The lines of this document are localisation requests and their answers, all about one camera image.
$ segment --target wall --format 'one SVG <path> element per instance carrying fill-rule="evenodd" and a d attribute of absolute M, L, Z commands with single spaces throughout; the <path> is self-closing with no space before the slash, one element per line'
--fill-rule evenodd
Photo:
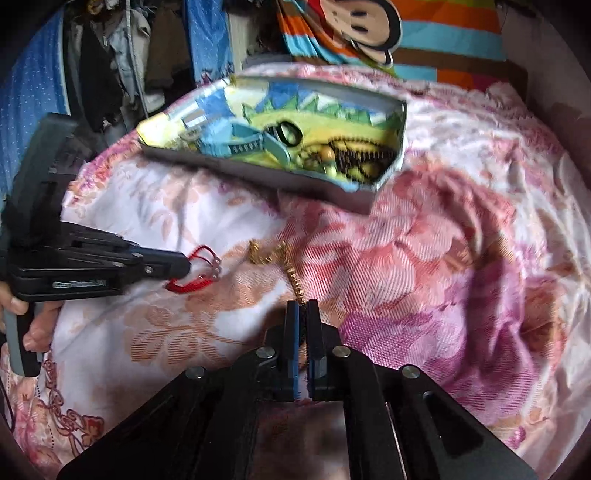
<path fill-rule="evenodd" d="M 591 81 L 548 21 L 511 9 L 499 18 L 509 59 L 528 70 L 528 106 L 560 138 L 591 187 Z"/>

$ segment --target blue polka dot fabric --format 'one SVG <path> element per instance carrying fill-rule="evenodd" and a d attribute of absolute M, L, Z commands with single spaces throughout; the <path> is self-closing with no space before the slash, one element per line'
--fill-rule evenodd
<path fill-rule="evenodd" d="M 195 83 L 202 85 L 231 74 L 232 49 L 222 0 L 186 0 L 186 11 Z"/>
<path fill-rule="evenodd" d="M 48 113 L 69 114 L 62 64 L 63 11 L 33 36 L 0 86 L 0 194 L 10 191 L 29 140 Z"/>

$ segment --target black gripper frame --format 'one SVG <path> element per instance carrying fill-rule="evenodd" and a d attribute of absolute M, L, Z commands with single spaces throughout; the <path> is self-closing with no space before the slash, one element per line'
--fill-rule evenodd
<path fill-rule="evenodd" d="M 352 480 L 536 478 L 425 372 L 375 365 L 342 346 L 310 300 L 288 302 L 283 325 L 231 367 L 177 376 L 57 479 L 247 480 L 261 406 L 298 398 L 304 342 L 310 398 L 342 402 Z"/>
<path fill-rule="evenodd" d="M 25 315 L 4 311 L 12 370 L 36 377 L 42 355 L 25 350 L 38 302 L 119 295 L 143 278 L 183 278 L 190 271 L 179 252 L 141 248 L 113 233 L 61 221 L 66 190 L 93 150 L 76 121 L 45 117 L 31 139 L 4 199 L 0 279 L 30 303 Z"/>

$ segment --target gold chain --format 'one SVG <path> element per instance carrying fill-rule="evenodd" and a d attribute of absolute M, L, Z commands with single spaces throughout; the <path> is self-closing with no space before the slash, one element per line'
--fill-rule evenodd
<path fill-rule="evenodd" d="M 261 255 L 261 244 L 256 240 L 251 240 L 248 244 L 248 259 L 255 265 L 269 265 L 278 263 L 283 266 L 283 271 L 290 281 L 291 288 L 294 291 L 295 299 L 300 305 L 306 303 L 304 298 L 304 287 L 301 284 L 300 276 L 297 274 L 296 268 L 291 263 L 287 244 L 281 242 L 277 245 L 269 255 L 263 257 Z"/>

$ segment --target pink fabric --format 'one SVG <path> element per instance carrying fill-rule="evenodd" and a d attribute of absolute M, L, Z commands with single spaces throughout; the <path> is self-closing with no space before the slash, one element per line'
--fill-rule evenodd
<path fill-rule="evenodd" d="M 278 266 L 248 262 L 257 238 L 287 242 L 344 343 L 382 365 L 418 365 L 548 478 L 591 418 L 591 194 L 554 135 L 505 85 L 484 95 L 357 67 L 256 72 L 405 98 L 404 171 L 361 216 L 150 163 L 133 134 L 107 150 L 64 217 L 152 248 L 207 244 L 223 275 L 186 296 L 145 283 L 68 302 L 38 382 L 12 374 L 4 350 L 27 455 L 51 478 L 186 366 L 225 366 L 260 342 L 293 294 Z M 335 408 L 273 408 L 254 478 L 346 475 Z M 327 436 L 339 448 L 323 448 Z"/>

